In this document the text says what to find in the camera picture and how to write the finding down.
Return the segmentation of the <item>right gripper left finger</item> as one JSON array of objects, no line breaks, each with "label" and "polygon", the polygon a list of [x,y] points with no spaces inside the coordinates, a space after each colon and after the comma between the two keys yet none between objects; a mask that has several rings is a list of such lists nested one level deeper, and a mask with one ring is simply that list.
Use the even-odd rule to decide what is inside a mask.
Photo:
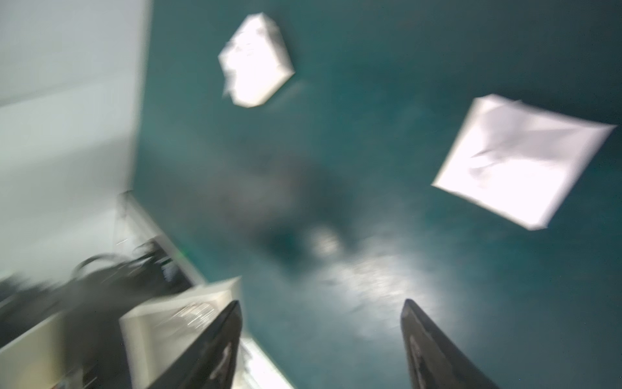
[{"label": "right gripper left finger", "polygon": [[242,325],[241,304],[232,301],[149,389],[231,389]]}]

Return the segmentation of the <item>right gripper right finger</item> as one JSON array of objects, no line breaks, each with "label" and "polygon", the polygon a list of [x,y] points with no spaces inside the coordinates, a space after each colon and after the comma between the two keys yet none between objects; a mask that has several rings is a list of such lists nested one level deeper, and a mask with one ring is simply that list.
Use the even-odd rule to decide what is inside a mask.
[{"label": "right gripper right finger", "polygon": [[498,389],[411,299],[400,315],[411,386],[419,389]]}]

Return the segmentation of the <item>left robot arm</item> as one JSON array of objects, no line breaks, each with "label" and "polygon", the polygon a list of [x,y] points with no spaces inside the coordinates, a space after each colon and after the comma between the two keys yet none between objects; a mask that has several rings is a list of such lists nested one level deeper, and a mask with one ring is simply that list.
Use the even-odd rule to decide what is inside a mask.
[{"label": "left robot arm", "polygon": [[175,272],[158,246],[99,254],[63,285],[1,281],[4,388],[231,388],[239,301]]}]

